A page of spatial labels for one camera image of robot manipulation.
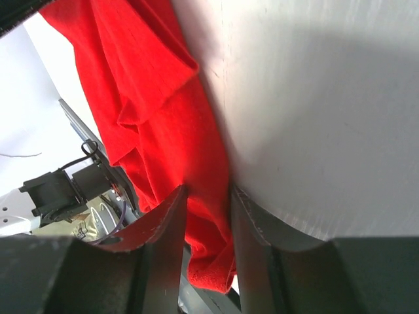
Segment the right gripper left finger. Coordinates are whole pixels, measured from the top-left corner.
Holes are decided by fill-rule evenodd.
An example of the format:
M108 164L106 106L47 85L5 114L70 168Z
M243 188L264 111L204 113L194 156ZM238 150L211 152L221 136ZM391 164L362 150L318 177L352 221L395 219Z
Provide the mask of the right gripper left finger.
M187 215L178 186L93 245L74 237L1 240L2 313L176 313Z

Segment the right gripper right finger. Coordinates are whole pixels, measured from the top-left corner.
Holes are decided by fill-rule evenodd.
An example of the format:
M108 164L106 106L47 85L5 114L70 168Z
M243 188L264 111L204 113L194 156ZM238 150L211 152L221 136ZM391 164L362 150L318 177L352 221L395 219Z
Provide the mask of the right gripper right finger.
M417 313L417 237L307 235L233 187L244 313Z

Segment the red t-shirt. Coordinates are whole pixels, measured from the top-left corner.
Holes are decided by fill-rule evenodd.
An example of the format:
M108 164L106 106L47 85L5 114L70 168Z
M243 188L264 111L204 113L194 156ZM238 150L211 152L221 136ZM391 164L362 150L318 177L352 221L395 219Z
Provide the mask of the red t-shirt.
M169 1L55 1L41 16L72 45L109 162L149 212L188 189L192 285L227 292L236 273L227 153Z

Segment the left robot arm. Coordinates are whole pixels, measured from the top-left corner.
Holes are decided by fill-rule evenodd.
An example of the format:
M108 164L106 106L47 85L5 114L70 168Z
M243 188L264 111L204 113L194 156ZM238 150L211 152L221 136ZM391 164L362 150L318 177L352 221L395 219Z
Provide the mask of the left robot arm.
M1 196L1 237L30 233L87 210L87 203L111 189L98 142L86 140L85 156L28 180Z

